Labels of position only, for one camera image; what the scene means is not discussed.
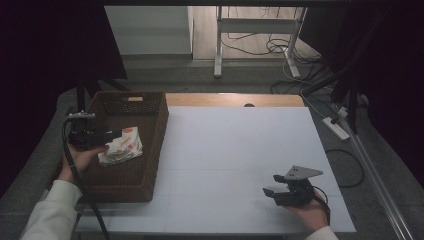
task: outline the metal frame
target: metal frame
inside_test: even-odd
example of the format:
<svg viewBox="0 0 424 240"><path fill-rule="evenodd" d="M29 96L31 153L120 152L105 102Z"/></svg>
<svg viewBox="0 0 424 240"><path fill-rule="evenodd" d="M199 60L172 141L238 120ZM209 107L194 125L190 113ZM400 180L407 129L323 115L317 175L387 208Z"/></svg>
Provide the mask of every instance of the metal frame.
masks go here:
<svg viewBox="0 0 424 240"><path fill-rule="evenodd" d="M361 139L358 135L353 133L346 120L342 119L341 124L344 129L346 129L347 132L352 136L352 147L355 149L358 159L364 167L366 176L369 178L370 184L374 189L377 198L380 200L381 205L384 207L387 217L392 224L393 230L396 232L397 237L402 240L416 239L408 224L406 223L402 212L397 206L396 201L393 199L392 195L384 184L383 179L381 179L380 174L375 168L374 163L371 157L368 155L364 145L362 144Z"/></svg>
<svg viewBox="0 0 424 240"><path fill-rule="evenodd" d="M218 7L217 15L217 38L214 76L222 76L222 33L279 33L290 34L290 41L284 49L284 56L294 78L300 78L299 70L293 60L293 51L299 36L305 17L306 8L300 8L300 14L296 19L246 19L246 18L222 18L222 6Z"/></svg>

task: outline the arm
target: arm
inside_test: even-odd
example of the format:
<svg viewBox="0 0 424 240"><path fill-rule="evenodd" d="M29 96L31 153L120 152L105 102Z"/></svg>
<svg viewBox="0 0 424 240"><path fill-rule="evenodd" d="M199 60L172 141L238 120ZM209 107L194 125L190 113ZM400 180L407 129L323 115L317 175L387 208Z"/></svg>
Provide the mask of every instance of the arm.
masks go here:
<svg viewBox="0 0 424 240"><path fill-rule="evenodd" d="M303 224L313 233L306 240L337 240L337 236L331 230L323 206L316 200L312 200L309 205L297 208L286 207L294 212Z"/></svg>
<svg viewBox="0 0 424 240"><path fill-rule="evenodd" d="M79 173L84 172L90 161L107 147L79 152L69 145ZM65 156L62 156L62 171L54 181L44 201L37 203L25 227L22 239L70 239L77 212L75 205L81 192L74 184L74 178Z"/></svg>

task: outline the person's hand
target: person's hand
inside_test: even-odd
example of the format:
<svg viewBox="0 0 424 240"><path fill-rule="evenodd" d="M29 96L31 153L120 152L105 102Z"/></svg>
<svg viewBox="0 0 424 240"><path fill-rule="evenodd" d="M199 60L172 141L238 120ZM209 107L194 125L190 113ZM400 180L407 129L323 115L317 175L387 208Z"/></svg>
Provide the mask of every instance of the person's hand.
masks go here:
<svg viewBox="0 0 424 240"><path fill-rule="evenodd" d="M91 160L101 152L105 152L109 149L109 146L105 145L102 147L94 148L88 151L79 151L72 144L68 144L69 151L71 152L72 158L74 159L75 166L79 174L87 170ZM71 169L69 168L68 161L65 155L62 155L62 171L58 177L59 180L74 183L74 177Z"/></svg>
<svg viewBox="0 0 424 240"><path fill-rule="evenodd" d="M315 232L323 227L328 226L327 215L324 207L315 199L303 207L285 207L294 212L303 222L305 227Z"/></svg>

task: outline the white tabletop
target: white tabletop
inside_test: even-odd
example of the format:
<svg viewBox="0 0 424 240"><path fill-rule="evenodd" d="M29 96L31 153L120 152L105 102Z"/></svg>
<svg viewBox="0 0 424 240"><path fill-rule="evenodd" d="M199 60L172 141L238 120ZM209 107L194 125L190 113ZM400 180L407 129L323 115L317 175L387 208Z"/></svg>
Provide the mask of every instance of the white tabletop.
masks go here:
<svg viewBox="0 0 424 240"><path fill-rule="evenodd" d="M303 232L299 219L262 191L288 191L273 175L293 165L324 172L310 181L329 198L332 229L355 231L305 107L169 107L153 200L98 207L111 232ZM100 231L91 209L76 231Z"/></svg>

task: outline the table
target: table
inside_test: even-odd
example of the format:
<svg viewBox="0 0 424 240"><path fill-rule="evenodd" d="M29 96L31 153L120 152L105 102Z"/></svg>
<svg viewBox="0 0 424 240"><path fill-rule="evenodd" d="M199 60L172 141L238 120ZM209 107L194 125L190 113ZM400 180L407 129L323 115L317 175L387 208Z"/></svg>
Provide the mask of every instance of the table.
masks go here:
<svg viewBox="0 0 424 240"><path fill-rule="evenodd" d="M109 231L304 232L298 218L262 192L263 187L287 191L272 176L285 175L294 164L324 171L311 182L329 197L333 229L355 231L309 110L299 96L167 94L166 98L170 115L153 200L99 204ZM246 103L257 107L243 107ZM76 231L99 231L90 209L84 210Z"/></svg>
<svg viewBox="0 0 424 240"><path fill-rule="evenodd" d="M269 33L290 34L288 47L284 48L284 56L293 78L300 78L299 70L293 59L293 51L296 40L300 34L306 8L300 8L300 14L296 19L245 19L223 18L222 6L218 7L217 16L217 40L215 53L214 76L222 75L222 33Z"/></svg>

